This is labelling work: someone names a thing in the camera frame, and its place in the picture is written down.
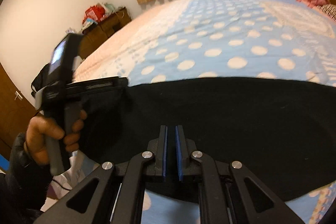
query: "black bag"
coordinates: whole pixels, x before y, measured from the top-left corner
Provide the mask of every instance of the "black bag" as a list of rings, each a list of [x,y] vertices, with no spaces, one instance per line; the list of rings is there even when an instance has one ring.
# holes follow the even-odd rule
[[[31,95],[35,98],[36,93],[46,85],[50,63],[46,64],[31,83]]]

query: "wooden cabinet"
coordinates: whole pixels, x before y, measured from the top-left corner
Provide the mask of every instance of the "wooden cabinet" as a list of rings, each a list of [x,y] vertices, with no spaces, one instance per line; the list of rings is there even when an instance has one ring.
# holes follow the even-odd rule
[[[20,94],[22,100],[16,98],[15,92],[19,90],[1,64],[0,83],[0,154],[9,159],[16,136],[26,132],[28,123],[36,110],[22,94]]]
[[[111,14],[98,25],[91,25],[85,29],[83,31],[85,36],[80,45],[79,56],[82,59],[87,58],[109,37],[131,21],[126,8],[122,8],[118,12]]]

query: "finger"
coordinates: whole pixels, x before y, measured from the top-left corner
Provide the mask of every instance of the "finger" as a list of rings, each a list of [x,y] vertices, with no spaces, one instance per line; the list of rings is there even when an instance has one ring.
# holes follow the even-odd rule
[[[87,118],[87,114],[86,114],[85,110],[83,110],[83,109],[81,110],[80,118],[81,118],[82,120],[85,120],[85,119]]]
[[[78,143],[73,143],[72,145],[67,145],[66,147],[65,147],[65,150],[67,151],[67,152],[73,152],[73,151],[76,151],[76,150],[78,150],[79,149],[79,144]]]
[[[60,140],[64,136],[64,130],[53,119],[41,116],[35,116],[30,120],[28,130],[50,136],[56,140]]]
[[[65,145],[72,145],[79,141],[79,138],[81,137],[80,133],[72,133],[64,137],[64,144]]]
[[[82,120],[77,120],[73,123],[71,130],[72,132],[79,132],[83,129],[84,122]]]

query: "black cable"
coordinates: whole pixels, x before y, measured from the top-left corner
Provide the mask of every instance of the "black cable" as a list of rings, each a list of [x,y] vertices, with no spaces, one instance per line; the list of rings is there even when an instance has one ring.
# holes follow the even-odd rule
[[[71,189],[67,189],[67,188],[63,187],[57,180],[55,180],[55,179],[52,179],[52,180],[54,182],[56,182],[62,189],[67,190],[67,191],[71,191]]]

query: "black sleeve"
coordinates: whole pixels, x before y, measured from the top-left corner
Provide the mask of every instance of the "black sleeve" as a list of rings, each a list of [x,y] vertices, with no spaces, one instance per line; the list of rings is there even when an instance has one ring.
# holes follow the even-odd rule
[[[4,183],[15,206],[40,210],[53,177],[49,165],[39,166],[27,155],[24,150],[25,138],[26,135],[21,133],[14,141]]]

